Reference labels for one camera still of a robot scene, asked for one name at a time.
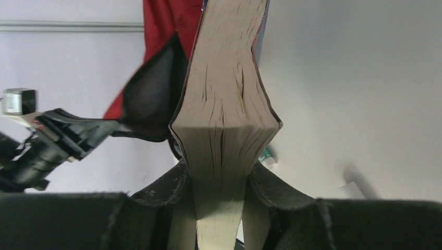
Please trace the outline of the red student backpack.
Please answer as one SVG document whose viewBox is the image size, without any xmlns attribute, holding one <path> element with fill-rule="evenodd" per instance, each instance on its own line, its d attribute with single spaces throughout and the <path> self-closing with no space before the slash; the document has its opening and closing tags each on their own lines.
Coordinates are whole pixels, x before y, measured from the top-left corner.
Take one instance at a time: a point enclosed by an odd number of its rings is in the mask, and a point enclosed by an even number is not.
<svg viewBox="0 0 442 250">
<path fill-rule="evenodd" d="M 180 100 L 203 2 L 143 1 L 143 64 L 117 94 L 104 119 L 118 120 L 114 137 L 162 142 Z"/>
</svg>

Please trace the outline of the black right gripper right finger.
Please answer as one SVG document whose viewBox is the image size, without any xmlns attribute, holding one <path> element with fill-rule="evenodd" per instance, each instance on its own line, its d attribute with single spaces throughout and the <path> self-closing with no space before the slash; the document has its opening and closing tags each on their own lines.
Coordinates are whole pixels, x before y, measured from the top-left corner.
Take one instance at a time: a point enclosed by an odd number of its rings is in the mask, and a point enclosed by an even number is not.
<svg viewBox="0 0 442 250">
<path fill-rule="evenodd" d="M 312 198 L 260 163 L 242 222 L 246 249 L 441 249 L 441 203 Z"/>
</svg>

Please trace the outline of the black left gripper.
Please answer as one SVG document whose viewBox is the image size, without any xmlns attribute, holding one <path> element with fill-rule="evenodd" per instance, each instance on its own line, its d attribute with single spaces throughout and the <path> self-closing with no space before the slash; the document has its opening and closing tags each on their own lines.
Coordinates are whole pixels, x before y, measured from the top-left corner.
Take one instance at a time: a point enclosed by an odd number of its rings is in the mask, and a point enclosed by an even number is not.
<svg viewBox="0 0 442 250">
<path fill-rule="evenodd" d="M 117 120 L 82 118 L 61 108 L 2 115 L 31 132 L 23 142 L 1 133 L 1 192 L 5 193 L 44 191 L 46 177 L 59 165 L 84 159 L 119 127 Z"/>
</svg>

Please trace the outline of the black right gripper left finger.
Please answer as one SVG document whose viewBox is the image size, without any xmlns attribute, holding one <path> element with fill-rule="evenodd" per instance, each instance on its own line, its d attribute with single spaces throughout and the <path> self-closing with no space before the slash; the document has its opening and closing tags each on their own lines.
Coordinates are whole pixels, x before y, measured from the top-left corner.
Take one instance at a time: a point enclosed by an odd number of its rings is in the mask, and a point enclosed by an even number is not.
<svg viewBox="0 0 442 250">
<path fill-rule="evenodd" d="M 180 161 L 132 196 L 2 194 L 1 249 L 195 249 L 188 168 Z"/>
</svg>

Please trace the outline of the blue Jane Eyre book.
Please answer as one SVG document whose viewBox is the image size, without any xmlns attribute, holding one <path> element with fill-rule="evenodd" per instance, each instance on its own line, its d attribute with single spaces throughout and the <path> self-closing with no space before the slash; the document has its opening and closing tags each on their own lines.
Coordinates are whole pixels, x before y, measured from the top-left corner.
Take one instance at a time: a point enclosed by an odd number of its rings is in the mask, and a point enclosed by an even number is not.
<svg viewBox="0 0 442 250">
<path fill-rule="evenodd" d="M 171 130 L 190 169 L 199 249 L 233 249 L 245 186 L 281 122 L 254 54 L 267 1 L 208 1 Z"/>
</svg>

